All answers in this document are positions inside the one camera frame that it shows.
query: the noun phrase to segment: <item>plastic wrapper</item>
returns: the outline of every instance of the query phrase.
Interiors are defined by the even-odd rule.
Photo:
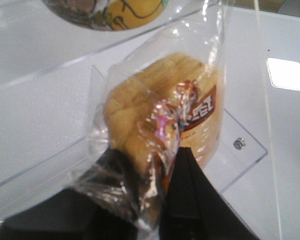
[[[96,163],[73,184],[134,224],[138,239],[156,234],[178,148],[190,147],[204,168],[218,147],[228,4],[193,3],[197,11],[109,70],[89,134]]]

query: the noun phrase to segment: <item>screw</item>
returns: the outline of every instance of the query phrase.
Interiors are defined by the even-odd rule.
[[[246,146],[246,141],[242,137],[238,137],[237,140],[234,141],[233,146],[235,149],[241,150]]]

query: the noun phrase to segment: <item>white surface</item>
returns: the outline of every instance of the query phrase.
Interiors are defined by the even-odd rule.
[[[264,14],[262,26],[268,58],[300,63],[300,18]],[[300,91],[268,89],[282,238],[300,240]]]
[[[27,75],[52,71],[55,66],[142,34],[167,22],[186,3],[171,1],[158,18],[143,27],[101,32],[61,19],[41,0],[0,1],[0,91]]]

